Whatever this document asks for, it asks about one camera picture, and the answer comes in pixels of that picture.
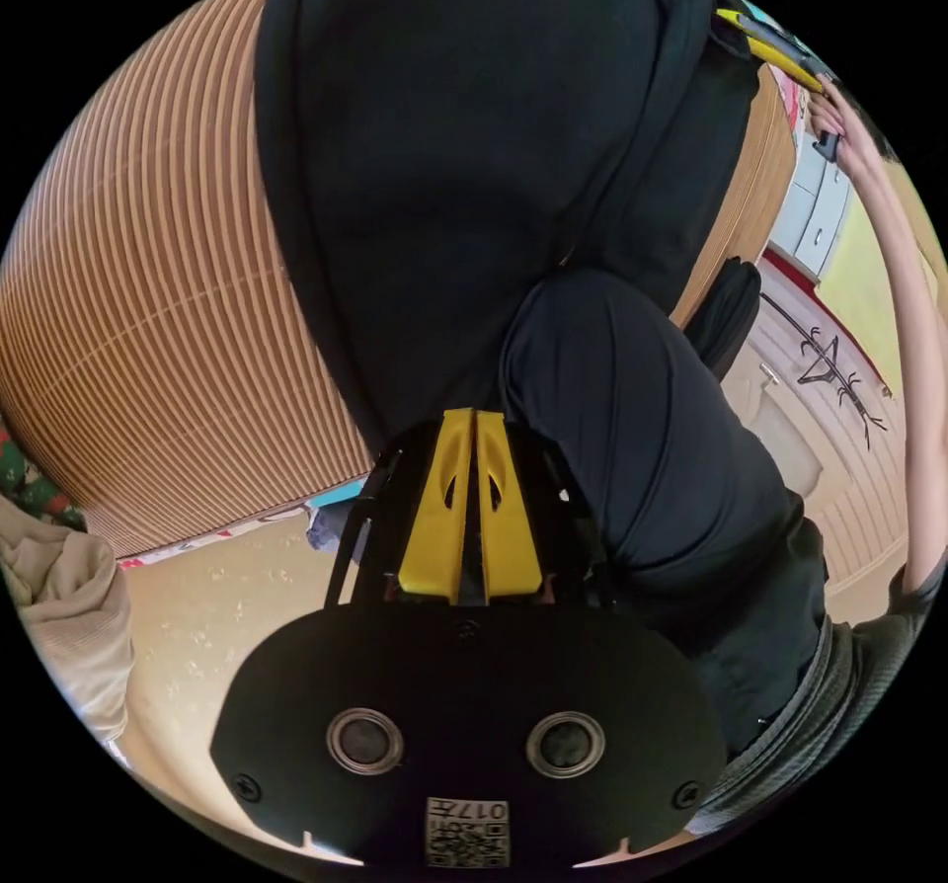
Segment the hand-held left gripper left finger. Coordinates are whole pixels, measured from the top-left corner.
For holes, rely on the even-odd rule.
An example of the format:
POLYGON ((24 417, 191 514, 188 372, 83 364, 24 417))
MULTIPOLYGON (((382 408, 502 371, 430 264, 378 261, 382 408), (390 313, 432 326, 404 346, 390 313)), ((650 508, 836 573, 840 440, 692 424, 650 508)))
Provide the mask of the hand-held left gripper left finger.
POLYGON ((471 409, 443 414, 398 571, 408 595, 459 593, 473 437, 471 409))

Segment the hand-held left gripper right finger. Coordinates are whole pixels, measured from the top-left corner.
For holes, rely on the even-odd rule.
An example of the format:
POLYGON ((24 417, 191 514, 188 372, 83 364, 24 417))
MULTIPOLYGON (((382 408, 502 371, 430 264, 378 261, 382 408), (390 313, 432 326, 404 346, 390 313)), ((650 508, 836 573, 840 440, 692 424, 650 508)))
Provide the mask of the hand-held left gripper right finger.
POLYGON ((502 415, 475 413, 481 560, 489 596, 533 596, 541 569, 502 415))

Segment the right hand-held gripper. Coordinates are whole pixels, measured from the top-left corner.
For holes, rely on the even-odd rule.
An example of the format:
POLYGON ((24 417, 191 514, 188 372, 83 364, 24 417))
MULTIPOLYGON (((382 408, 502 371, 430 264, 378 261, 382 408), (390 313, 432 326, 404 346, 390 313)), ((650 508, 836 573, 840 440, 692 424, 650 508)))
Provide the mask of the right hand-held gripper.
POLYGON ((795 38, 753 15, 737 10, 718 8, 715 14, 748 37, 750 51, 757 58, 776 67, 810 92, 823 92, 820 77, 831 76, 831 71, 795 38))

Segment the person's right hand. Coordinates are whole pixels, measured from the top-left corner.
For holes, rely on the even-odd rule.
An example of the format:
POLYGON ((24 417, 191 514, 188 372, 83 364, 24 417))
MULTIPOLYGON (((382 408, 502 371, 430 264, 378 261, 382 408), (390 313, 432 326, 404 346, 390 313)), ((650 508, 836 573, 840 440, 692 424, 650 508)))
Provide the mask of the person's right hand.
POLYGON ((810 123, 818 144, 835 142, 835 156, 846 162, 863 161, 874 143, 861 115, 827 73, 820 73, 821 92, 810 101, 810 123))

